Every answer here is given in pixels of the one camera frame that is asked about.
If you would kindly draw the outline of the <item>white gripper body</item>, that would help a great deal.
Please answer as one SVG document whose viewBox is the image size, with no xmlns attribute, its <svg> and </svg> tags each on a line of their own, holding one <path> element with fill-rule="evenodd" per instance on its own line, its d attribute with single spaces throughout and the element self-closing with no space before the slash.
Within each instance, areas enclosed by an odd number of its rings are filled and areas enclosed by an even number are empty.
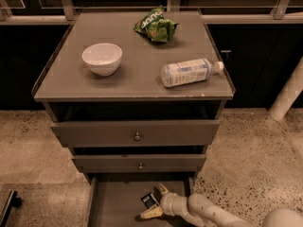
<svg viewBox="0 0 303 227">
<path fill-rule="evenodd" d="M 188 215 L 187 198 L 176 193 L 165 194 L 160 201 L 160 206 L 164 214 L 168 216 L 186 217 Z"/>
</svg>

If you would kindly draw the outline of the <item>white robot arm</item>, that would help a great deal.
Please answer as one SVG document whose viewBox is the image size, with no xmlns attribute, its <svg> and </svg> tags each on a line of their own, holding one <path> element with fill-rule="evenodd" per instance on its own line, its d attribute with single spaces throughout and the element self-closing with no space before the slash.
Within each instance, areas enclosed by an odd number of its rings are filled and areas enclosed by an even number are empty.
<svg viewBox="0 0 303 227">
<path fill-rule="evenodd" d="M 303 227 L 303 58 L 268 110 L 223 114 L 225 128 L 187 197 L 158 185 L 161 200 L 140 217 L 181 217 L 195 227 Z"/>
</svg>

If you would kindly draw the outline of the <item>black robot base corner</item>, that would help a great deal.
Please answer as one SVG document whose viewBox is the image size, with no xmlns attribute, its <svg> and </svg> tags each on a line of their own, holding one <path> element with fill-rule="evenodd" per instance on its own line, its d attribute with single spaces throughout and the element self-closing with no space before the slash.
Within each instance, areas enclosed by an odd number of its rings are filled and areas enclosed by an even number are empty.
<svg viewBox="0 0 303 227">
<path fill-rule="evenodd" d="M 6 203 L 0 214 L 0 227 L 5 227 L 12 208 L 18 208 L 22 205 L 22 198 L 18 196 L 18 192 L 11 190 L 7 197 Z"/>
</svg>

